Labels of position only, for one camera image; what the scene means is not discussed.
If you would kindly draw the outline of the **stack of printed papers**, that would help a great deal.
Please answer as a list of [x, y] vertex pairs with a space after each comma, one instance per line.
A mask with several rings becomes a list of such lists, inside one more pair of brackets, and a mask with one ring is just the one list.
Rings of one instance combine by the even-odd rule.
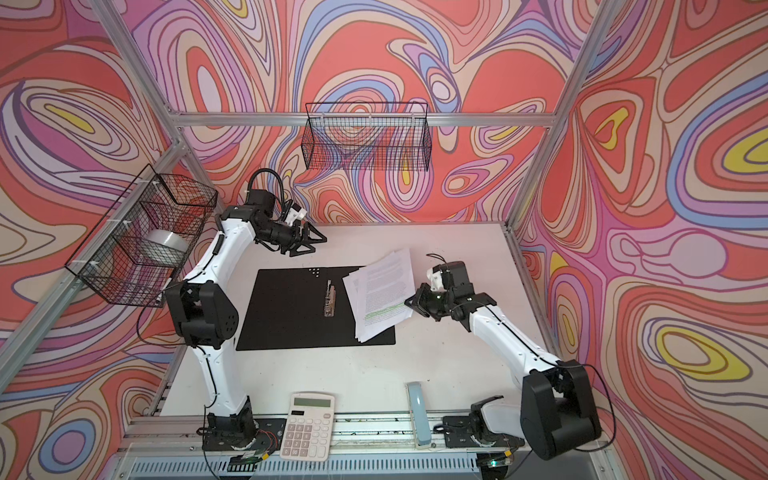
[[367, 343], [413, 315], [405, 300], [415, 293], [409, 248], [391, 252], [381, 260], [343, 278], [355, 323], [355, 338]]

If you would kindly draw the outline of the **blue file folder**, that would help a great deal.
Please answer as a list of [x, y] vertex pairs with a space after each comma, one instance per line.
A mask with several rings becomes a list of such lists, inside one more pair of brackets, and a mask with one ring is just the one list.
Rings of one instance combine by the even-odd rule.
[[356, 266], [261, 269], [236, 349], [361, 347], [343, 278]]

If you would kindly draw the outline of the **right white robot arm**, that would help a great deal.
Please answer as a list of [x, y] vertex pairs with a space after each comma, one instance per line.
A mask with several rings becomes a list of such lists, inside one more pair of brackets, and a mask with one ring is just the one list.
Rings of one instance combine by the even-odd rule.
[[603, 433], [586, 366], [565, 361], [531, 340], [489, 294], [477, 292], [462, 261], [438, 264], [404, 305], [437, 322], [450, 318], [485, 342], [508, 367], [520, 400], [495, 395], [473, 403], [466, 431], [481, 446], [522, 439], [550, 460]]

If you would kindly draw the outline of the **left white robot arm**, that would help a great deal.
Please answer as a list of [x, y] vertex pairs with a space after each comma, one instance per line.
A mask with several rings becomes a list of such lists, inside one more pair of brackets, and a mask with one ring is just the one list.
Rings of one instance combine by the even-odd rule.
[[182, 281], [167, 287], [164, 296], [177, 336], [202, 370], [207, 431], [253, 436], [251, 403], [234, 360], [239, 314], [227, 295], [230, 277], [251, 245], [296, 257], [315, 252], [327, 237], [307, 220], [303, 207], [263, 189], [228, 207], [217, 228], [202, 260]]

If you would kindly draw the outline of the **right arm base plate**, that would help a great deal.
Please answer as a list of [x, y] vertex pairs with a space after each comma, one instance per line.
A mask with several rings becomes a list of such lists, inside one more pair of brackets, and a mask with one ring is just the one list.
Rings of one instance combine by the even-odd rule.
[[443, 416], [432, 431], [443, 436], [447, 448], [491, 448], [510, 445], [508, 437], [491, 433], [469, 414]]

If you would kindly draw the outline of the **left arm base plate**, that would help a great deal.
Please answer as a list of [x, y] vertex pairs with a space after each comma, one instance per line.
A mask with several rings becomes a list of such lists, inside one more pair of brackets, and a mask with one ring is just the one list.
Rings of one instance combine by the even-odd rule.
[[280, 448], [285, 427], [284, 418], [267, 417], [256, 419], [254, 426], [246, 427], [243, 432], [201, 426], [196, 433], [201, 437], [206, 452], [272, 453]]

